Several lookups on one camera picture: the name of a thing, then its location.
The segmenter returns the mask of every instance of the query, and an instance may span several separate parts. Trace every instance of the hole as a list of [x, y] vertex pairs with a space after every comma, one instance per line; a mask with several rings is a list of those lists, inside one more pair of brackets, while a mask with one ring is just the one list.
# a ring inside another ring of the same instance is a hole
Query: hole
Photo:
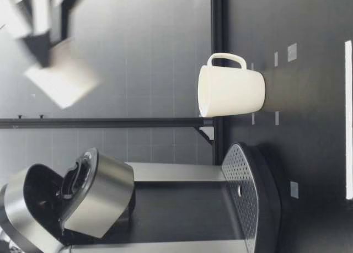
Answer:
[[238, 196], [239, 197], [242, 196], [242, 187], [241, 187], [241, 185], [238, 185]]

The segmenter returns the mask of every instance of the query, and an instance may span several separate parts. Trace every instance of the mug handle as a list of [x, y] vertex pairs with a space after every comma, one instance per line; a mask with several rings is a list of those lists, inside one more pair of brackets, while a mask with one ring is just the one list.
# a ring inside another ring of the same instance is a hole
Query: mug handle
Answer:
[[212, 60], [215, 58], [224, 58], [224, 59], [233, 60], [240, 64], [241, 69], [246, 70], [247, 68], [247, 62], [243, 57], [236, 56], [231, 53], [214, 53], [213, 55], [210, 56], [210, 58], [207, 61], [207, 65], [209, 67], [212, 67]]

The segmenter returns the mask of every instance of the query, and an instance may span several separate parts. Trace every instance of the perforated drip tray grate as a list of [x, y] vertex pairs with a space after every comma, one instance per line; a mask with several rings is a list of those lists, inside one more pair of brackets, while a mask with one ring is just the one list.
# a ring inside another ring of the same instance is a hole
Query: perforated drip tray grate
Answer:
[[235, 144], [228, 151], [222, 171], [238, 212], [248, 252], [253, 253], [259, 220], [259, 197], [252, 170], [240, 145]]

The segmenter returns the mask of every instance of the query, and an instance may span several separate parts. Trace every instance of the black wall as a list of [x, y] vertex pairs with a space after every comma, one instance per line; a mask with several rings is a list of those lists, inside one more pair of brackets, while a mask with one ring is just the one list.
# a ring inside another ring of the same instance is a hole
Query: black wall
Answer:
[[[271, 148], [288, 189], [290, 181], [299, 183], [280, 252], [353, 248], [353, 206], [345, 199], [345, 41], [353, 39], [352, 13], [352, 0], [223, 0], [223, 51], [254, 63], [266, 81], [255, 125], [251, 115], [227, 118], [226, 145]], [[294, 43], [298, 58], [288, 62]]]

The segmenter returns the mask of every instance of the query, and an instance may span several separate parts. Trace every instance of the stainless steel surface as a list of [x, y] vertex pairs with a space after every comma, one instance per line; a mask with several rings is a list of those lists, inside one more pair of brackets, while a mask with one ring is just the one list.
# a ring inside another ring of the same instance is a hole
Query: stainless steel surface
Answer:
[[72, 246], [60, 253], [246, 253], [244, 240]]
[[220, 166], [163, 164], [163, 163], [131, 163], [135, 173], [135, 181], [225, 181]]
[[259, 220], [259, 197], [249, 162], [239, 145], [235, 144], [228, 151], [222, 170], [229, 183], [248, 252], [253, 253]]
[[85, 152], [92, 168], [76, 204], [63, 219], [66, 229], [101, 238], [124, 212], [134, 190], [131, 166], [92, 148]]
[[28, 170], [13, 176], [7, 185], [4, 195], [7, 217], [12, 226], [42, 252], [56, 253], [63, 245], [33, 218], [25, 203], [23, 187]]

